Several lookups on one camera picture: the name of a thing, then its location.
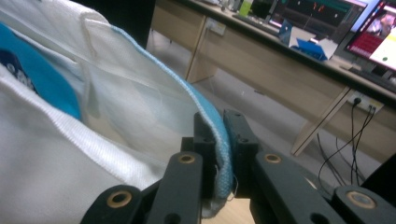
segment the wooden desk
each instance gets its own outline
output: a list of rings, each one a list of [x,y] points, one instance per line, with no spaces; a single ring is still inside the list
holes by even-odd
[[[224,35],[206,29],[208,18],[224,23]],[[272,35],[222,12],[219,7],[190,0],[158,0],[152,28],[191,51],[189,82],[214,76],[220,68],[306,118],[291,152],[298,155],[324,128],[350,138],[347,99],[354,90],[385,106],[364,131],[360,150],[378,161],[396,152],[396,94],[349,73],[336,64],[320,63],[289,49]],[[356,127],[365,112],[356,110]]]

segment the black cable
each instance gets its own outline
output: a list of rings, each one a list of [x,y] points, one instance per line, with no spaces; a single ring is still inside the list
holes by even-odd
[[[338,146],[338,137],[335,137],[335,148],[336,148],[336,149],[340,149],[340,147]],[[343,161],[346,163],[346,165],[347,165],[349,168],[352,168],[352,165],[351,165],[350,162],[344,157],[344,155],[343,155],[342,153],[340,153],[340,156],[341,156],[341,159],[343,159]],[[358,175],[359,175],[359,178],[360,178],[360,179],[362,179],[363,181],[365,180],[365,178],[364,178],[364,176],[363,176],[363,174],[361,173],[360,170],[358,170]]]
[[[370,117],[370,119],[369,119],[366,123],[363,123],[361,129],[360,129],[354,136],[352,136],[352,139],[354,139],[355,137],[357,137],[358,134],[361,134],[361,133],[362,133],[362,131],[364,130],[364,128],[367,127],[367,125],[368,125],[368,124],[370,123],[370,121],[372,120],[373,116],[374,116],[374,113],[372,114],[372,116]],[[321,179],[320,179],[320,173],[321,173],[321,171],[322,171],[324,165],[329,161],[329,159],[331,159],[331,158],[332,158],[333,156],[335,156],[338,152],[340,152],[342,149],[344,149],[349,143],[351,143],[351,142],[352,142],[352,139],[350,139],[348,142],[346,142],[342,147],[338,148],[338,149],[337,149],[330,157],[328,157],[328,158],[325,160],[325,162],[323,162],[322,165],[320,166],[320,169],[319,169],[319,172],[318,172],[318,182],[319,182],[320,187],[321,187],[322,189],[324,189],[327,193],[329,193],[329,192],[328,192],[325,188],[323,188],[323,185],[322,185],[322,182],[321,182]]]
[[[322,155],[322,158],[324,160],[327,160],[327,155],[323,150],[323,147],[320,143],[320,136],[319,133],[317,133],[317,138],[318,138],[318,144],[319,144],[319,148],[320,148],[320,153]],[[337,171],[337,169],[335,168],[334,165],[332,165],[331,161],[327,162],[327,165],[329,166],[329,169],[332,171],[332,175],[335,177],[335,179],[337,180],[338,184],[340,186],[344,186],[346,184],[346,182],[344,181],[343,177],[341,177],[340,173]]]
[[[367,124],[372,120],[374,114],[375,114],[375,107],[370,106],[369,112],[367,113],[366,119],[364,120],[362,127],[365,128],[365,126],[367,126]],[[361,133],[358,137],[358,141],[356,142],[355,155],[356,155],[356,152],[358,151],[359,142],[361,141],[361,135],[363,134],[364,128],[361,129]],[[356,179],[358,181],[358,185],[360,185],[359,175],[358,175],[359,167],[358,167],[357,161],[355,161],[355,168],[356,168],[356,170],[355,170]]]
[[[354,168],[354,164],[355,164],[355,160],[356,160],[353,110],[354,110],[354,108],[355,108],[355,106],[356,106],[357,104],[358,104],[358,103],[355,102],[355,104],[353,104],[353,106],[352,106],[352,109],[350,110],[350,119],[351,119],[351,122],[352,122],[352,128],[351,128],[352,135],[351,135],[351,137],[352,137],[352,158],[353,158],[353,159],[352,159],[352,167],[350,168],[350,184],[351,184],[351,185],[353,185],[353,168]]]

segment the power outlet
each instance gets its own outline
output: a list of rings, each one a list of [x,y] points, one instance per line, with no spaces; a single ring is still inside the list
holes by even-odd
[[[207,19],[206,27],[218,35],[224,35],[226,25],[209,18]]]
[[[363,109],[367,112],[370,111],[370,107],[373,108],[375,107],[375,114],[384,106],[383,104],[379,103],[377,100],[374,100],[366,95],[364,95],[361,92],[355,91],[347,100],[351,104],[355,103],[355,99],[360,98],[361,102],[356,105],[356,107]]]

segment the white bag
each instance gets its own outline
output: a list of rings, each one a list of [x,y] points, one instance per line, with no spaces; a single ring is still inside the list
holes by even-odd
[[[73,88],[79,121],[0,64],[0,223],[79,223],[105,189],[160,179],[200,112],[217,141],[219,173],[206,217],[233,182],[216,108],[97,12],[61,0],[0,0],[0,22]]]

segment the computer monitor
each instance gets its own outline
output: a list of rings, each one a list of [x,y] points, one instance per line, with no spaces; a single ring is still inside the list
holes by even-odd
[[[269,23],[281,27],[283,20],[339,44],[367,4],[357,0],[276,0]]]
[[[396,3],[380,1],[346,49],[380,68],[396,71],[395,19]]]
[[[256,16],[265,20],[269,14],[272,4],[273,0],[254,0],[249,14],[250,16]]]
[[[361,27],[363,22],[367,19],[369,14],[373,11],[374,7],[376,7],[376,4],[378,4],[379,0],[360,0],[363,3],[367,4],[367,7],[364,9],[364,11],[361,13],[359,16],[358,20],[353,24],[352,28],[350,31],[356,32],[358,29]]]

